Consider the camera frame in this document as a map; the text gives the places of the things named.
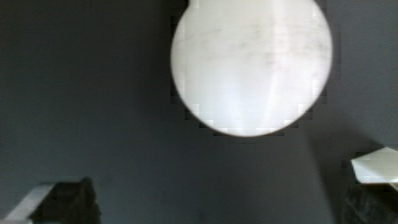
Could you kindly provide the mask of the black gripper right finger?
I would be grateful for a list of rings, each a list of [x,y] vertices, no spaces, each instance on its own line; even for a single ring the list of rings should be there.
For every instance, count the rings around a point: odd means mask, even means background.
[[[349,188],[342,224],[398,224],[398,190],[388,184]]]

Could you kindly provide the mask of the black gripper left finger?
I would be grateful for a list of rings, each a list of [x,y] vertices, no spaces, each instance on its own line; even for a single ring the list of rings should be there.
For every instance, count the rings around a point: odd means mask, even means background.
[[[102,224],[93,179],[41,183],[0,224]]]

